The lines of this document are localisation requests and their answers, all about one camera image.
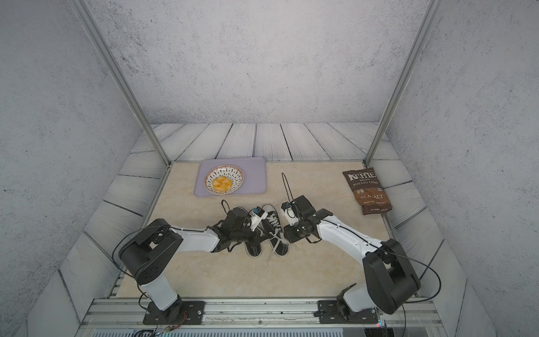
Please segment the black canvas sneaker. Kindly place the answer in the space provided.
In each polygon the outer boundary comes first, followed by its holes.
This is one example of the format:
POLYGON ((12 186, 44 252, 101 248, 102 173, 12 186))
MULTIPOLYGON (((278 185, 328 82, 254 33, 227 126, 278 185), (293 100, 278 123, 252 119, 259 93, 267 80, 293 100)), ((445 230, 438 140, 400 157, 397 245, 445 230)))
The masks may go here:
MULTIPOLYGON (((233 236, 239 241, 242 230, 250 228, 251 218, 249 216, 249 212, 243 207, 235 207, 234 211, 239 215, 239 223, 237 228, 233 231, 233 236)), ((245 243, 245 246, 247 254, 252 258, 258 258, 262 253, 261 245, 252 247, 251 245, 245 243)))
POLYGON ((269 242, 272 246, 272 252, 279 257, 284 257, 289 252, 289 242, 284 238, 283 227, 281 225, 279 214, 271 204, 262 205, 262 210, 266 218, 262 219, 262 230, 269 236, 269 242))

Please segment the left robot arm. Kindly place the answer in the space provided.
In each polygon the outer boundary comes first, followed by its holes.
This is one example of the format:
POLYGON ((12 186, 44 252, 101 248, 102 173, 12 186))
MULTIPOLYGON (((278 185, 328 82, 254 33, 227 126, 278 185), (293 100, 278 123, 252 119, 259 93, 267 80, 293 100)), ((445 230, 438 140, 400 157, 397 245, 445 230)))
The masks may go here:
POLYGON ((260 207, 247 211, 236 207, 225 219, 205 230, 182 229, 159 218, 143 228, 120 248, 118 257, 137 285, 151 299, 157 310, 164 312, 181 303, 164 275, 170 260, 179 252, 231 251, 235 246, 260 244, 264 237, 258 230, 268 213, 260 207))

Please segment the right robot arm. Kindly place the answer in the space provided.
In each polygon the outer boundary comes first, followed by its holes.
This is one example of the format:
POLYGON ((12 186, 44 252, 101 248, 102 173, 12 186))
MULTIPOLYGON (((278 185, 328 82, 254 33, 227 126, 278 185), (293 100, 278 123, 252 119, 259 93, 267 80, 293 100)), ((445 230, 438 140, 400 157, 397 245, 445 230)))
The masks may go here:
POLYGON ((421 289, 421 281, 398 241, 369 237, 330 211, 317 211, 303 195, 283 203, 282 213, 289 222, 284 226, 284 238, 290 243, 314 236, 362 264, 365 282, 349 286, 336 298, 337 311, 346 320, 376 308, 391 315, 421 289))

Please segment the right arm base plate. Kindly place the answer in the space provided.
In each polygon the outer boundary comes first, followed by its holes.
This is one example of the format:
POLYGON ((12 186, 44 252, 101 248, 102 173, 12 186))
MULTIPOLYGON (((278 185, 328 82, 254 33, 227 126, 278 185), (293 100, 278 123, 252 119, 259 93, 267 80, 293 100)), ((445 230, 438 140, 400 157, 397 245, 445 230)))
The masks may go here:
POLYGON ((378 324, 379 319, 375 308, 367 308, 360 312, 352 311, 344 300, 344 293, 355 284, 342 290, 334 300, 319 300, 318 310, 314 316, 320 324, 378 324))

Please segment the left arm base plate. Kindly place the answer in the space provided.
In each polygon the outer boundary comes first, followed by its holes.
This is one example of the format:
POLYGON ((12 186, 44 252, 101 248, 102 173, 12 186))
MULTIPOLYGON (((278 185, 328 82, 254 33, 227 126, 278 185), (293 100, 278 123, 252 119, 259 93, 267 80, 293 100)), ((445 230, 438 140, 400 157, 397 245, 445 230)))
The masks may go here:
POLYGON ((169 308, 160 310, 154 302, 150 302, 143 318, 143 325, 200 325, 205 306, 205 301, 178 299, 169 308))

